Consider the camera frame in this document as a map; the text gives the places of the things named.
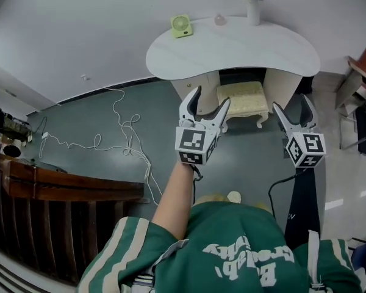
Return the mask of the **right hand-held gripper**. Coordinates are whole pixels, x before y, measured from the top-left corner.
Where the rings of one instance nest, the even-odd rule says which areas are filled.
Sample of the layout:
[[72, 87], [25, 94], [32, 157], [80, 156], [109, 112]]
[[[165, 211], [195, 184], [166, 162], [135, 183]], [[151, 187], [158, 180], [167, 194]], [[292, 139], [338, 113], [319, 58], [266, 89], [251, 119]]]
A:
[[326, 145], [324, 135], [318, 131], [318, 116], [312, 101], [303, 95], [300, 125], [292, 123], [277, 102], [272, 103], [272, 111], [286, 135], [284, 151], [295, 168], [314, 168], [326, 155]]

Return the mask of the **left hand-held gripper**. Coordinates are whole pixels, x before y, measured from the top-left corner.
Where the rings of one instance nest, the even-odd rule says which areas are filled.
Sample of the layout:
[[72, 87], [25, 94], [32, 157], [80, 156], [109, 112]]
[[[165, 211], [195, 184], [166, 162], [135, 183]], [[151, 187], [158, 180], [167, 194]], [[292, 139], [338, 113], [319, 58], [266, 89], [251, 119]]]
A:
[[230, 97], [205, 117], [196, 119], [201, 86], [194, 88], [179, 106], [175, 150], [183, 164], [206, 165], [217, 146], [221, 127], [231, 105]]

